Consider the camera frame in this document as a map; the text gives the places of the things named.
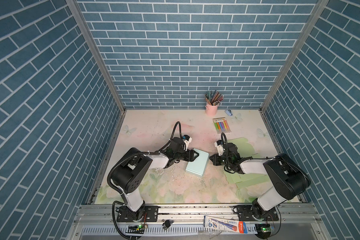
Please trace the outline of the light blue paper box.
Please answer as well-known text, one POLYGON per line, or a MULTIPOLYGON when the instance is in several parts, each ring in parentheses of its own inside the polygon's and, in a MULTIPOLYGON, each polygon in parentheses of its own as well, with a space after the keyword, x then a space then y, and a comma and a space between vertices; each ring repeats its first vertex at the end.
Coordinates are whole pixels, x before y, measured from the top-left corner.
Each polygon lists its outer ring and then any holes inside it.
POLYGON ((210 155, 209 153, 202 150, 194 149, 194 151, 194 156, 196 158, 193 162, 188 162, 186 173, 202 178, 205 173, 210 155))

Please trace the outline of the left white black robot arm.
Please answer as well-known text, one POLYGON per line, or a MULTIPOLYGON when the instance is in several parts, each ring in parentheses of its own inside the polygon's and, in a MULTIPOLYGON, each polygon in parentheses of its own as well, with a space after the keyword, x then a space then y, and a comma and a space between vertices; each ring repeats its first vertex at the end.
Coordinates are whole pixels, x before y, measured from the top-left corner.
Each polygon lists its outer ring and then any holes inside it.
POLYGON ((198 156, 189 149, 192 138, 188 135, 174 137, 164 148, 156 152, 142 152, 137 148, 129 149, 110 170, 107 176, 109 187, 117 191, 124 205, 138 213, 145 204, 139 192, 139 185, 149 169, 167 169, 180 161, 193 162, 198 156))

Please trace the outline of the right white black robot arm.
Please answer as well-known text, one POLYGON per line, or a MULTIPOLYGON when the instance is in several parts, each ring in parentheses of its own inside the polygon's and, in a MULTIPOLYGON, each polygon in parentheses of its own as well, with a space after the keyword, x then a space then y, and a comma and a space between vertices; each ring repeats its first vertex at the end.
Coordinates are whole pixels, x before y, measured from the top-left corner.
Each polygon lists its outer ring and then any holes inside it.
POLYGON ((277 205, 293 199, 311 185, 308 175, 287 155, 273 158, 242 158, 233 143, 215 142, 217 153, 210 157, 213 165, 223 166, 230 174, 261 174, 271 180, 273 186, 253 201, 253 214, 262 215, 277 205))

